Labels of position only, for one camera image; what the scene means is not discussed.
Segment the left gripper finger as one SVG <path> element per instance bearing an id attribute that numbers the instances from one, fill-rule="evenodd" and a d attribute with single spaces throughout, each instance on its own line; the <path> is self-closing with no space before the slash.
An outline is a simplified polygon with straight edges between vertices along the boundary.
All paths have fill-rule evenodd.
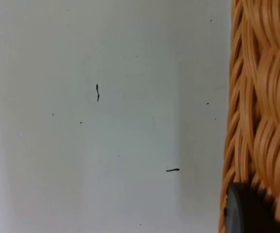
<path id="1" fill-rule="evenodd" d="M 245 183 L 229 185 L 223 217 L 226 233 L 280 233 L 269 209 Z"/>

